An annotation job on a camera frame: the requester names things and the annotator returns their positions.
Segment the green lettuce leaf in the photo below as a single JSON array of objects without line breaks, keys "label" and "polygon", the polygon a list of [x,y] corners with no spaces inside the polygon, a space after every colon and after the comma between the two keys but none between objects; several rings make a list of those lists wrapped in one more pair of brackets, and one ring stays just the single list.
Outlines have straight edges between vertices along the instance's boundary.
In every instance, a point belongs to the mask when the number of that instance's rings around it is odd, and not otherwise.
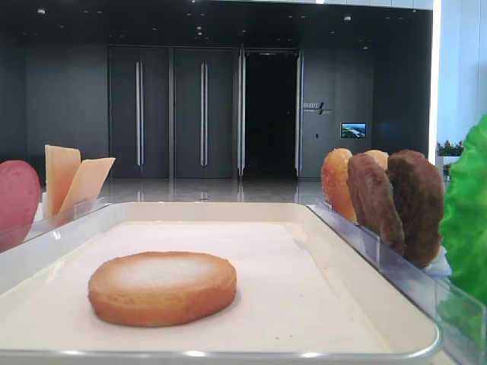
[{"label": "green lettuce leaf", "polygon": [[470,129],[450,176],[440,224],[450,280],[486,303],[486,116]]}]

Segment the left brown meat patty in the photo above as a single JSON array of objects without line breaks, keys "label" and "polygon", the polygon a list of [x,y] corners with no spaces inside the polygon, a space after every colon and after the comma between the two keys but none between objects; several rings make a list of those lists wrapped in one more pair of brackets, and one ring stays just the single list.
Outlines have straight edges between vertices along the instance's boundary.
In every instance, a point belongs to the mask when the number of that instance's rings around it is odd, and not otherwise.
[{"label": "left brown meat patty", "polygon": [[359,225],[377,234],[386,246],[403,256],[406,250],[403,224],[385,169],[371,155],[356,154],[348,161],[347,186]]}]

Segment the brown meat patty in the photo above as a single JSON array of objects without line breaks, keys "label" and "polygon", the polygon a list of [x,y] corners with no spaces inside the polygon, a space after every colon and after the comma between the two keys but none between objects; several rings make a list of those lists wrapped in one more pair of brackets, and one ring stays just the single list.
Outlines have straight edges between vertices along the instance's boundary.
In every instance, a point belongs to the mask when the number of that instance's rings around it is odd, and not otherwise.
[{"label": "brown meat patty", "polygon": [[371,155],[356,154],[348,161],[347,186],[359,225],[377,234],[386,246],[403,256],[406,250],[403,224],[385,169]]},{"label": "brown meat patty", "polygon": [[402,150],[388,157],[387,175],[403,224],[404,257],[418,268],[429,266],[438,254],[444,216],[444,183],[433,164],[418,151]]}]

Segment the rear bread bun slice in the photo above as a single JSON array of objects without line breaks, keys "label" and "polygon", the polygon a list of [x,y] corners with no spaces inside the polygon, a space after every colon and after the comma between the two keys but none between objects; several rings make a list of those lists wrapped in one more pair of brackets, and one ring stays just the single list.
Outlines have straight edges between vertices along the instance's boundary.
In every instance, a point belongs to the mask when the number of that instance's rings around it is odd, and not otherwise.
[{"label": "rear bread bun slice", "polygon": [[365,151],[365,153],[367,155],[372,156],[376,161],[376,163],[379,166],[381,166],[384,170],[387,169],[387,163],[389,158],[389,154],[387,152],[380,151],[380,150],[369,150],[369,151]]}]

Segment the front yellow cheese slice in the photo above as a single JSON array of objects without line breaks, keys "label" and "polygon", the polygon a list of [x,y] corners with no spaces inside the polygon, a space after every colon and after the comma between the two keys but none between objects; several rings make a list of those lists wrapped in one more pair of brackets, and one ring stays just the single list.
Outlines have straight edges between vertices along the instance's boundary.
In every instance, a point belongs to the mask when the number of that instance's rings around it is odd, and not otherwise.
[{"label": "front yellow cheese slice", "polygon": [[105,157],[83,160],[59,212],[69,211],[81,203],[92,205],[97,199],[115,159],[115,157]]}]

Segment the yellow cheese slice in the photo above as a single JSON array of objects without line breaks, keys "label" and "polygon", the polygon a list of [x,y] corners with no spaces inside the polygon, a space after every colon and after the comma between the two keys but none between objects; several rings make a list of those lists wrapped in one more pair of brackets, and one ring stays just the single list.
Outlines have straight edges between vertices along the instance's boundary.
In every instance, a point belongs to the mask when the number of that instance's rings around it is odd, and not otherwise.
[{"label": "yellow cheese slice", "polygon": [[46,158],[46,213],[59,213],[72,180],[81,164],[81,152],[76,148],[45,145]]},{"label": "yellow cheese slice", "polygon": [[69,211],[81,203],[92,205],[97,199],[115,159],[115,157],[105,157],[83,160],[59,212]]}]

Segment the right brown meat patty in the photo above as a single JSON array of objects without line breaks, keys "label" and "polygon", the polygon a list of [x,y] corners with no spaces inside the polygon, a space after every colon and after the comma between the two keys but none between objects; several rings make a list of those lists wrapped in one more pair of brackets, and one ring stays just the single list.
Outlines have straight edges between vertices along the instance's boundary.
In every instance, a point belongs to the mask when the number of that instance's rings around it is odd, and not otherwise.
[{"label": "right brown meat patty", "polygon": [[444,183],[433,164],[418,151],[402,150],[388,157],[387,175],[403,224],[404,257],[418,268],[429,266],[438,254],[444,216]]}]

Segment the rear yellow cheese slice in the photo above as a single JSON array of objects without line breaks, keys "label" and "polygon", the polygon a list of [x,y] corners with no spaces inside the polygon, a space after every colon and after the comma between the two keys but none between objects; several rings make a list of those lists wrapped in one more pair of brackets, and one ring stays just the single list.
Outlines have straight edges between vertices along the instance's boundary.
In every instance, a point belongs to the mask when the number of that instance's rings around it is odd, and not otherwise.
[{"label": "rear yellow cheese slice", "polygon": [[72,180],[81,164],[81,152],[76,148],[45,145],[46,158],[46,213],[59,213]]}]

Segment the white paper tray liner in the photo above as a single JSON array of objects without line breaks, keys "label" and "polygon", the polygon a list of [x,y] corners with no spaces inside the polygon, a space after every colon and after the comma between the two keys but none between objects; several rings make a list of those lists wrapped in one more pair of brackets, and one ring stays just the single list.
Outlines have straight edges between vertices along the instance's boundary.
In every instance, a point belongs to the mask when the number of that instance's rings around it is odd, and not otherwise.
[{"label": "white paper tray liner", "polygon": [[[296,224],[120,224],[8,294],[5,350],[377,353],[390,347],[331,285]],[[137,252],[207,252],[237,270],[237,298],[190,324],[131,328],[97,319],[88,279],[105,261]]]}]

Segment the white rectangular tray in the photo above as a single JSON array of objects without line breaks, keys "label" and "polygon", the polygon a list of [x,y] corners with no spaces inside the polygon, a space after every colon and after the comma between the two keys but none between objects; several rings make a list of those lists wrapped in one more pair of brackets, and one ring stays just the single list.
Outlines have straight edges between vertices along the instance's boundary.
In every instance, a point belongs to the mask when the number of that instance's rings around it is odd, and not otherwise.
[{"label": "white rectangular tray", "polygon": [[[92,273],[147,251],[227,259],[236,300],[169,328],[97,319]],[[111,204],[34,228],[1,255],[3,364],[436,364],[442,339],[429,316],[298,204]]]}]

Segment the potted flowers planter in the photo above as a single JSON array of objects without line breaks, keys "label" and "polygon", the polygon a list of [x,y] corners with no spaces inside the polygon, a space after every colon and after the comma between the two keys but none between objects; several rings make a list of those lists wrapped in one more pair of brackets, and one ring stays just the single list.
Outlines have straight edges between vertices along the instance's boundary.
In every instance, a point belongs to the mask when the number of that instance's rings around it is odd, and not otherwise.
[{"label": "potted flowers planter", "polygon": [[463,142],[450,142],[446,140],[444,143],[437,143],[436,146],[436,167],[440,170],[444,181],[450,180],[450,168],[453,163],[460,159],[463,153]]}]

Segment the clear acrylic left rack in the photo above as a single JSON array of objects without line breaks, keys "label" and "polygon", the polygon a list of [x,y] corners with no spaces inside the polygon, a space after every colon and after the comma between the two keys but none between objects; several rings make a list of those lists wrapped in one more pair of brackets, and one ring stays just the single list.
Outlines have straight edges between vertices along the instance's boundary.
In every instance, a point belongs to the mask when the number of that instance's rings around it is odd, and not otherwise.
[{"label": "clear acrylic left rack", "polygon": [[76,204],[72,209],[63,211],[52,217],[34,221],[33,223],[23,226],[2,230],[1,252],[6,252],[28,240],[60,228],[107,205],[108,203],[105,201],[105,198],[98,198],[91,202],[84,201]]}]

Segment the clear acrylic rack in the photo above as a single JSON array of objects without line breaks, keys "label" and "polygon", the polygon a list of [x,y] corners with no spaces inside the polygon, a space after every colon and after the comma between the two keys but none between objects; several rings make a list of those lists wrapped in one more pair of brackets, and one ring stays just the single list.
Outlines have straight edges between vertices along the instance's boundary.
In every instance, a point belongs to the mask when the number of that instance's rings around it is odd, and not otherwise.
[{"label": "clear acrylic rack", "polygon": [[98,198],[91,202],[84,201],[76,204],[72,209],[63,211],[52,217],[34,221],[33,223],[23,226],[2,230],[1,252],[6,252],[28,240],[60,228],[107,205],[108,203],[105,201],[105,198]]},{"label": "clear acrylic rack", "polygon": [[486,306],[446,279],[446,271],[416,268],[370,231],[347,221],[326,202],[308,206],[443,332],[443,349],[455,364],[486,363]]}]

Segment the clear acrylic right rack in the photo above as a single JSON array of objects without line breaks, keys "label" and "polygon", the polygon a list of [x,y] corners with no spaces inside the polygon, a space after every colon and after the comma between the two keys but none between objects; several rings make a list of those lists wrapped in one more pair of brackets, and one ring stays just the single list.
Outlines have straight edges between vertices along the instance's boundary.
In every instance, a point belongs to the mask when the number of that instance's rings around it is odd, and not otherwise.
[{"label": "clear acrylic right rack", "polygon": [[347,221],[326,202],[308,206],[443,332],[443,349],[455,364],[486,363],[486,306],[446,279],[446,271],[416,268],[370,231]]}]

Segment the wall display screen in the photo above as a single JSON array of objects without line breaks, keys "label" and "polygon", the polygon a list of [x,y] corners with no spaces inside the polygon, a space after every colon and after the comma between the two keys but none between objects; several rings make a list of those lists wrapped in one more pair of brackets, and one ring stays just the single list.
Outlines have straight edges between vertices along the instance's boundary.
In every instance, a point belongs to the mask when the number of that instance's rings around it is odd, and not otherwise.
[{"label": "wall display screen", "polygon": [[342,138],[365,138],[366,131],[365,123],[342,123],[340,134]]}]

